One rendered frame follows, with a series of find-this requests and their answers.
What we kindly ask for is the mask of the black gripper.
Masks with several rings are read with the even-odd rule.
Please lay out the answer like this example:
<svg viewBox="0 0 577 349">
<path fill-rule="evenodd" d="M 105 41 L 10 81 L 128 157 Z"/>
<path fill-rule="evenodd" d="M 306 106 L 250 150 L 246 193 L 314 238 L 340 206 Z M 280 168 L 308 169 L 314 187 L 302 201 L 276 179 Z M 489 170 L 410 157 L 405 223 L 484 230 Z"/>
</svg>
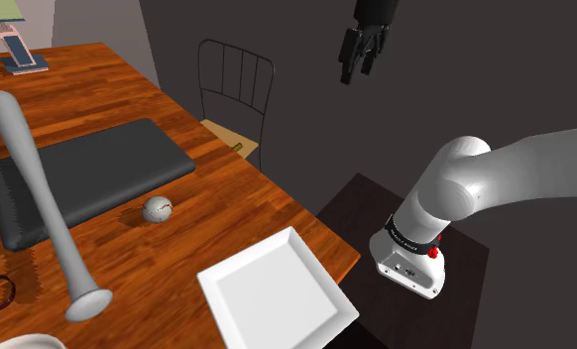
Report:
<svg viewBox="0 0 577 349">
<path fill-rule="evenodd" d="M 342 63 L 340 81 L 351 83 L 357 62 L 362 58 L 361 72 L 369 75 L 378 55 L 383 51 L 399 0 L 357 0 L 354 18 L 357 29 L 347 29 L 338 61 Z"/>
</svg>

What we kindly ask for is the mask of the black metal chair tan seat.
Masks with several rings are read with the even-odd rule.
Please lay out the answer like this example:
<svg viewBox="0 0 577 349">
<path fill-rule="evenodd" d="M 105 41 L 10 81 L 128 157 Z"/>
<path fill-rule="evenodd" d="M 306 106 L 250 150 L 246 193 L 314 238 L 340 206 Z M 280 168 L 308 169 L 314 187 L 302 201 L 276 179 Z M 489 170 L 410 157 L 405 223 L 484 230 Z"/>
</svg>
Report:
<svg viewBox="0 0 577 349">
<path fill-rule="evenodd" d="M 263 168 L 264 130 L 275 74 L 269 58 L 212 39 L 198 44 L 200 122 L 231 149 L 242 143 L 243 148 L 235 152 L 258 170 Z"/>
</svg>

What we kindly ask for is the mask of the wooden table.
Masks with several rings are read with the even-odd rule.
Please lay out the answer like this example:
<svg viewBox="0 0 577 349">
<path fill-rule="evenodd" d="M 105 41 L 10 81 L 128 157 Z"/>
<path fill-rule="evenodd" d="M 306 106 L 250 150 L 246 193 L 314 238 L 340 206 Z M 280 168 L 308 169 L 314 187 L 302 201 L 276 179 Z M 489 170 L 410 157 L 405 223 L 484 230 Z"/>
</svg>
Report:
<svg viewBox="0 0 577 349">
<path fill-rule="evenodd" d="M 79 323 L 64 317 L 69 295 L 52 245 L 12 253 L 0 241 L 0 342 L 28 333 L 66 349 L 224 349 L 197 274 L 286 228 L 294 228 L 327 273 L 341 281 L 358 252 L 195 118 L 101 43 L 43 50 L 49 69 L 11 75 L 0 56 L 0 90 L 16 96 L 39 146 L 139 118 L 153 120 L 196 168 L 162 186 L 171 219 L 150 224 L 134 199 L 73 228 L 110 305 Z M 0 140 L 0 159 L 7 150 Z"/>
</svg>

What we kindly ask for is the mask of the white square plate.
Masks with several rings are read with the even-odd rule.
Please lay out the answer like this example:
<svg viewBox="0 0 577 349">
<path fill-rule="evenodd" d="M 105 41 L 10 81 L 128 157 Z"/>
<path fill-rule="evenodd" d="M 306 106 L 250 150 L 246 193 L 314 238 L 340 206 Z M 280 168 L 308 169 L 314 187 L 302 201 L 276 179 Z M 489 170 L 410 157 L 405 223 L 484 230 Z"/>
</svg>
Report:
<svg viewBox="0 0 577 349">
<path fill-rule="evenodd" d="M 291 226 L 197 279 L 226 349 L 323 349 L 359 317 Z"/>
</svg>

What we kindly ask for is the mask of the white baseball red stitching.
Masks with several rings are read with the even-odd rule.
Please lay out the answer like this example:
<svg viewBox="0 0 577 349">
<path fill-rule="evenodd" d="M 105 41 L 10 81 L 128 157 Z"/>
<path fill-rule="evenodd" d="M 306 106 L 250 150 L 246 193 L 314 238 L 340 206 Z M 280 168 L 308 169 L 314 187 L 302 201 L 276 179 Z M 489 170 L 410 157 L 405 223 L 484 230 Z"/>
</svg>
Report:
<svg viewBox="0 0 577 349">
<path fill-rule="evenodd" d="M 142 215 L 147 222 L 162 223 L 173 213 L 173 205 L 164 196 L 153 196 L 147 199 L 142 208 Z"/>
</svg>

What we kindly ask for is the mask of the dark grey flat pad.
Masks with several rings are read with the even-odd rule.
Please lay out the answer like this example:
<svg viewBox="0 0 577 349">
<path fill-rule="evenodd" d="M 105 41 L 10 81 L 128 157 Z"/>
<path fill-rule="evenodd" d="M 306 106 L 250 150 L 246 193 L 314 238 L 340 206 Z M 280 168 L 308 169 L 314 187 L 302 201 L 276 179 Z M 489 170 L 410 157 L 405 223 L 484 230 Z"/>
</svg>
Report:
<svg viewBox="0 0 577 349">
<path fill-rule="evenodd" d="M 195 170 L 195 162 L 145 118 L 38 149 L 67 227 L 75 227 Z M 0 160 L 0 238 L 9 251 L 48 239 L 28 186 Z"/>
</svg>

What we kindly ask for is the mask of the dark robot stand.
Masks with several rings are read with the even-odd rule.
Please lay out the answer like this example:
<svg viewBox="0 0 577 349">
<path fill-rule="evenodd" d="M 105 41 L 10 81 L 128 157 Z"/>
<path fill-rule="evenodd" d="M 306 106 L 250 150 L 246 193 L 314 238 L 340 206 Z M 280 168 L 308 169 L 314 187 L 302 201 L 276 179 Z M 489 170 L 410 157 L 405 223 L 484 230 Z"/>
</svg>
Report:
<svg viewBox="0 0 577 349">
<path fill-rule="evenodd" d="M 458 230 L 442 234 L 445 284 L 426 299 L 380 275 L 370 239 L 403 199 L 362 174 L 317 218 L 360 253 L 340 288 L 360 316 L 324 349 L 471 349 L 490 250 Z"/>
</svg>

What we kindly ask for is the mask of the green shade table lamp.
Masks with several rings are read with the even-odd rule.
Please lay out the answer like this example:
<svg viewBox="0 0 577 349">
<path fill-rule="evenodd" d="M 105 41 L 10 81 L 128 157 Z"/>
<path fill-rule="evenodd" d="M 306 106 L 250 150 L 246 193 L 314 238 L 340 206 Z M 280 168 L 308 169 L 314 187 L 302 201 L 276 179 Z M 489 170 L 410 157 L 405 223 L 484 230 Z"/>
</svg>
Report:
<svg viewBox="0 0 577 349">
<path fill-rule="evenodd" d="M 9 56 L 1 58 L 5 68 L 13 75 L 47 71 L 48 62 L 39 54 L 32 54 L 13 22 L 25 18 L 15 0 L 0 0 L 0 40 Z"/>
</svg>

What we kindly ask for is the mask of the grey baseball bat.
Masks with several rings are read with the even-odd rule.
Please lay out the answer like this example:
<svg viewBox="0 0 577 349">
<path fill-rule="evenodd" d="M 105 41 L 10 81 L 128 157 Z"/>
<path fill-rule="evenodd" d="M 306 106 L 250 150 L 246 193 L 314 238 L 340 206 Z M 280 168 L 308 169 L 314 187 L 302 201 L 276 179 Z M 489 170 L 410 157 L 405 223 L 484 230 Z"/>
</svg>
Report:
<svg viewBox="0 0 577 349">
<path fill-rule="evenodd" d="M 14 161 L 47 227 L 65 276 L 71 303 L 69 322 L 81 322 L 101 313 L 113 293 L 100 288 L 88 272 L 51 192 L 34 138 L 14 95 L 0 90 L 0 137 Z"/>
</svg>

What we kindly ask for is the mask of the white bowl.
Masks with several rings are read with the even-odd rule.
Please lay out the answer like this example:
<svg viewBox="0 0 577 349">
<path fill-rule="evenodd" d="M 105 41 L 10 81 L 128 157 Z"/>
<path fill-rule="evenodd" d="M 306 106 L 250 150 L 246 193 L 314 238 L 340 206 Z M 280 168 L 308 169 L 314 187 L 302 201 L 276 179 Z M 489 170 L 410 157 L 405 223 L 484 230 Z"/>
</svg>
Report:
<svg viewBox="0 0 577 349">
<path fill-rule="evenodd" d="M 57 338 L 43 333 L 25 334 L 0 342 L 0 349 L 67 349 Z"/>
</svg>

